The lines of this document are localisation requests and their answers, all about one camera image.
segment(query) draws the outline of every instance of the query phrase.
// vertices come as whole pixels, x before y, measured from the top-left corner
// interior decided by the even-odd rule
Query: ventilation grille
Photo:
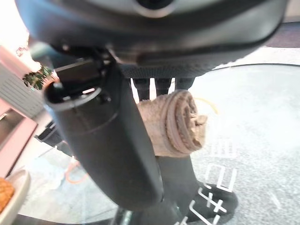
[[[43,110],[42,94],[27,88],[23,81],[0,64],[0,98],[33,118]]]

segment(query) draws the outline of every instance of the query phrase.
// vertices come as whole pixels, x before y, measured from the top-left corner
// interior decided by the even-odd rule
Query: glass table
[[[239,200],[227,225],[299,224],[299,84],[298,66],[255,64],[213,70],[190,88],[209,116],[206,144],[191,155],[195,175]],[[108,224],[117,205],[80,166],[66,176],[74,163],[52,149],[26,165],[31,187],[14,225]]]

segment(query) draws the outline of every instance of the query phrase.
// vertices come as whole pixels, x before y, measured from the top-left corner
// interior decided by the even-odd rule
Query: green plant
[[[24,84],[29,87],[33,87],[37,90],[41,90],[43,88],[44,83],[53,77],[51,76],[52,70],[50,68],[41,66],[41,68],[37,72],[30,72],[25,74],[23,77]]]

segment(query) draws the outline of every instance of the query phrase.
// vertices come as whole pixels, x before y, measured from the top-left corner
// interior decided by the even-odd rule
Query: plate
[[[0,213],[0,225],[11,225],[20,210],[30,186],[30,175],[26,170],[15,172],[6,178],[15,188],[15,193]]]

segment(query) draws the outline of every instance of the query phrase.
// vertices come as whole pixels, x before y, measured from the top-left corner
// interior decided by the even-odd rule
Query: rolled towel
[[[186,157],[204,145],[207,116],[198,115],[187,90],[137,105],[156,156]]]

